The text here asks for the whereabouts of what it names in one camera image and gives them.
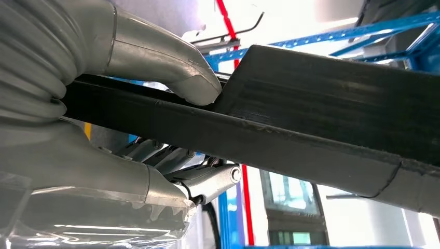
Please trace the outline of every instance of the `gray robot arm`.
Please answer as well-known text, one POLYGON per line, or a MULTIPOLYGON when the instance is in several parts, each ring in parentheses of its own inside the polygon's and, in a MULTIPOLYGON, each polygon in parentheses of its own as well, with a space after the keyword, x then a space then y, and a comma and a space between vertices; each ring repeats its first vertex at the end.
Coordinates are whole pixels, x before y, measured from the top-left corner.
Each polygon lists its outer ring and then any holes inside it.
POLYGON ((237 182, 213 170, 171 183, 59 119, 65 85, 82 73, 159 81, 212 103, 221 87, 194 46, 105 0, 4 0, 0 26, 0 247, 166 244, 184 234, 200 179, 227 179, 205 201, 237 182))

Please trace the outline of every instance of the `cylindrical joint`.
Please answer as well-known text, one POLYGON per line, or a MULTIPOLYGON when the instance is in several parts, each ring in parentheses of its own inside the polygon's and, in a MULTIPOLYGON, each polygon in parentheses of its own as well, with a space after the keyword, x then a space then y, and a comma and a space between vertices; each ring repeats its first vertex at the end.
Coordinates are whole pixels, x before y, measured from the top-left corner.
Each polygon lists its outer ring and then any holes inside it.
POLYGON ((155 168, 163 175, 169 174, 181 169, 195 154, 194 151, 177 148, 156 164, 155 168))

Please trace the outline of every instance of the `black cable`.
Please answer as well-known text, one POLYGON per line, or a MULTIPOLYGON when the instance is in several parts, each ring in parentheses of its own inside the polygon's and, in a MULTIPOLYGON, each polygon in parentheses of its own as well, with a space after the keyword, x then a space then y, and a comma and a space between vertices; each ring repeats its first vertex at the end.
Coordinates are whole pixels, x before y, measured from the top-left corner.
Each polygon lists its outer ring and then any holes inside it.
POLYGON ((220 231, 218 229, 217 215, 215 213, 214 206, 210 202, 210 203, 207 203, 206 205, 203 205, 202 210, 206 211, 206 213, 208 214, 209 220, 211 222, 212 232, 214 234, 215 248, 221 249, 222 244, 221 244, 221 239, 220 239, 220 231))

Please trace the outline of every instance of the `blue metal shelving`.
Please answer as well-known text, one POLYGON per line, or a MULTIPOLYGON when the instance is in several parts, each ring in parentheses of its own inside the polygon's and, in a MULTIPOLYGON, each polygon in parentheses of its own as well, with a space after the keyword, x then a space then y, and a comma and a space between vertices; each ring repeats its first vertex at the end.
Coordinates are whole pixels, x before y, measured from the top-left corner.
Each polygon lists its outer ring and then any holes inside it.
MULTIPOLYGON (((379 62, 384 60, 406 60, 412 70, 440 73, 440 12, 425 13, 413 17, 380 22, 376 24, 355 27, 335 32, 328 32, 292 40, 270 44, 272 46, 293 48, 306 44, 325 41, 338 41, 369 35, 366 40, 354 43, 347 48, 333 52, 330 56, 340 56, 354 49, 358 49, 376 42, 378 39, 387 38, 398 33, 416 27, 428 26, 425 31, 404 51, 391 54, 383 54, 374 57, 360 58, 363 62, 379 62)), ((214 70, 218 64, 224 61, 241 59, 247 52, 247 48, 206 56, 206 60, 214 70)), ((222 248, 254 248, 254 249, 408 249, 412 247, 387 247, 387 246, 364 246, 364 247, 331 247, 331 246, 244 246, 243 240, 237 239, 237 235, 243 235, 243 227, 237 226, 243 221, 243 216, 237 212, 237 198, 224 193, 219 197, 219 218, 221 225, 222 248)))
MULTIPOLYGON (((353 44, 347 48, 336 51, 330 55, 332 56, 340 56, 344 53, 347 53, 351 50, 361 48, 376 42, 378 39, 387 38, 393 35, 396 35, 400 32, 404 32, 406 30, 414 29, 416 27, 422 27, 426 25, 432 24, 427 30, 420 36, 416 41, 413 42, 411 46, 408 47, 405 51, 399 51, 393 54, 384 54, 381 56, 370 57, 370 58, 362 58, 359 59, 364 62, 378 62, 383 60, 408 60, 413 57, 420 56, 424 51, 427 51, 429 47, 435 44, 433 36, 438 36, 439 26, 440 26, 440 12, 433 13, 425 13, 417 16, 400 18, 391 21, 379 22, 375 24, 359 26, 352 29, 339 30, 335 32, 322 33, 318 35, 312 35, 292 40, 280 41, 277 43, 272 43, 269 45, 284 47, 284 48, 293 48, 297 46, 312 44, 312 43, 320 43, 326 41, 339 41, 352 39, 362 36, 371 37, 367 40, 360 41, 356 44, 353 44)), ((244 57, 247 52, 247 48, 229 51, 225 53, 218 54, 210 54, 205 56, 208 63, 214 68, 218 68, 218 64, 223 61, 237 60, 244 57)))

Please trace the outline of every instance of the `window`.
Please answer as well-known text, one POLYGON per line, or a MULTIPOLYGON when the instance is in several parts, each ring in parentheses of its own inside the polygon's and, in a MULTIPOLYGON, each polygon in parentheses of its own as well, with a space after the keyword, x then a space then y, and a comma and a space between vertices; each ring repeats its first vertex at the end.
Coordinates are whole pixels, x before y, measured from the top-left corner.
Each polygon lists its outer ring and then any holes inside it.
POLYGON ((324 245, 326 234, 324 232, 269 232, 271 245, 324 245))
POLYGON ((269 172, 271 197, 268 208, 319 214, 309 182, 269 172))
POLYGON ((260 171, 271 245, 328 245, 315 184, 260 171))

